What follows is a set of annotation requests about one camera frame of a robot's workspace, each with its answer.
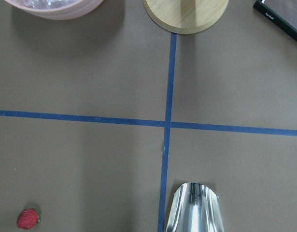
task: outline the black tablet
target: black tablet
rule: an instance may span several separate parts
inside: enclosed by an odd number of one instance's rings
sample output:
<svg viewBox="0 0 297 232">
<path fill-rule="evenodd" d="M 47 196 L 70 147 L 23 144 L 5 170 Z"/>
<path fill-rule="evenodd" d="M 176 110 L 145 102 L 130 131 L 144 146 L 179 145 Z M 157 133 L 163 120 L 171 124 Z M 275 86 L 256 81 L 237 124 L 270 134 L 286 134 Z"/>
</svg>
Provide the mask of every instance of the black tablet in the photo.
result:
<svg viewBox="0 0 297 232">
<path fill-rule="evenodd" d="M 297 41 L 297 0 L 257 0 L 254 8 Z"/>
</svg>

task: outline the strawberry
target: strawberry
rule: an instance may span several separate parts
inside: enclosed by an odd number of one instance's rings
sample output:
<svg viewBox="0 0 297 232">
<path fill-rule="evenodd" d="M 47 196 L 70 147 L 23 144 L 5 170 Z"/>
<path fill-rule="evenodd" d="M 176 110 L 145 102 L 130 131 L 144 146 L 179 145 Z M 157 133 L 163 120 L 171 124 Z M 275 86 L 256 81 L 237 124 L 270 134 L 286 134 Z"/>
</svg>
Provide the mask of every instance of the strawberry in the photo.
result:
<svg viewBox="0 0 297 232">
<path fill-rule="evenodd" d="M 40 222 L 40 215 L 35 209 L 25 209 L 17 217 L 17 227 L 29 230 Z"/>
</svg>

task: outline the gray tabletop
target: gray tabletop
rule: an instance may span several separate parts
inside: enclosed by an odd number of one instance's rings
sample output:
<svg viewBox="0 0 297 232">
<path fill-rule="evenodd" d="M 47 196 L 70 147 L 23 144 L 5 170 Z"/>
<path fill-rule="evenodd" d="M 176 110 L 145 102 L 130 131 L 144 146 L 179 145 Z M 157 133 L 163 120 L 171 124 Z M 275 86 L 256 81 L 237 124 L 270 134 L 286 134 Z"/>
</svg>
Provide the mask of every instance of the gray tabletop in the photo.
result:
<svg viewBox="0 0 297 232">
<path fill-rule="evenodd" d="M 190 181 L 226 232 L 297 231 L 297 42 L 253 3 L 176 35 L 141 0 L 69 21 L 0 0 L 0 232 L 27 207 L 39 232 L 156 232 Z"/>
</svg>

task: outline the wooden cutting board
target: wooden cutting board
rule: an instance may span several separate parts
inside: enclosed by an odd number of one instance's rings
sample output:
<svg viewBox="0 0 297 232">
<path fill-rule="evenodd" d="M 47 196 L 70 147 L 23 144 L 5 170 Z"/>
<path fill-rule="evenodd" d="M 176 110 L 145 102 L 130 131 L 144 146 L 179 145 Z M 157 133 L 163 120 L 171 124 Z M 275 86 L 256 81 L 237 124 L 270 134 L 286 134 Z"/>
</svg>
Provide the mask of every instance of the wooden cutting board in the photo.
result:
<svg viewBox="0 0 297 232">
<path fill-rule="evenodd" d="M 151 19 L 178 34 L 203 31 L 222 16 L 228 0 L 143 0 Z"/>
</svg>

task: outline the blue tape line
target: blue tape line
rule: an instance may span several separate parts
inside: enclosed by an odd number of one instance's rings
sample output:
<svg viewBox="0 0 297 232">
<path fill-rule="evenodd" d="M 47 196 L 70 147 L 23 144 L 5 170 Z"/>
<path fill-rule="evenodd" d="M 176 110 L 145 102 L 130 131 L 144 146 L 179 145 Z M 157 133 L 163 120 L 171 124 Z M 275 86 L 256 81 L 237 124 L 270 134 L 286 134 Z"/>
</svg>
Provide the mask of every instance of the blue tape line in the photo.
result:
<svg viewBox="0 0 297 232">
<path fill-rule="evenodd" d="M 62 114 L 48 114 L 48 113 L 8 111 L 8 110 L 0 110 L 0 116 L 42 118 L 42 119 L 80 121 L 80 122 L 98 122 L 98 123 L 138 125 L 138 126 L 149 126 L 149 127 L 164 127 L 163 121 L 116 118 L 116 117 L 62 115 Z"/>
<path fill-rule="evenodd" d="M 177 38 L 177 34 L 171 33 L 167 103 L 166 103 L 166 115 L 165 115 L 164 138 L 163 138 L 164 150 L 162 154 L 161 180 L 160 180 L 158 232 L 163 232 L 164 230 L 167 178 L 168 178 L 168 160 L 169 160 L 169 149 L 170 149 L 170 129 L 171 129 L 173 87 L 174 87 L 174 73 L 175 73 L 176 38 Z"/>
<path fill-rule="evenodd" d="M 206 131 L 213 130 L 213 131 L 228 131 L 228 132 L 239 132 L 239 133 L 297 136 L 297 130 L 273 129 L 273 128 L 261 128 L 261 127 L 226 126 L 226 125 L 200 124 L 200 123 L 188 123 L 188 122 L 172 122 L 171 127 L 181 128 L 181 129 L 206 130 Z"/>
<path fill-rule="evenodd" d="M 0 116 L 27 117 L 27 118 L 65 120 L 65 121 L 80 121 L 80 122 L 97 122 L 97 123 L 122 124 L 122 125 L 138 125 L 138 126 L 150 126 L 150 127 L 165 126 L 164 121 L 114 118 L 114 117 L 62 115 L 62 114 L 48 114 L 48 113 L 8 111 L 8 110 L 0 110 Z M 227 132 L 238 132 L 238 133 L 297 136 L 297 130 L 275 129 L 275 128 L 226 126 L 226 125 L 188 123 L 188 122 L 171 122 L 170 126 L 171 128 L 194 129 L 194 130 L 204 130 L 204 131 L 213 130 L 213 131 L 227 131 Z"/>
</svg>

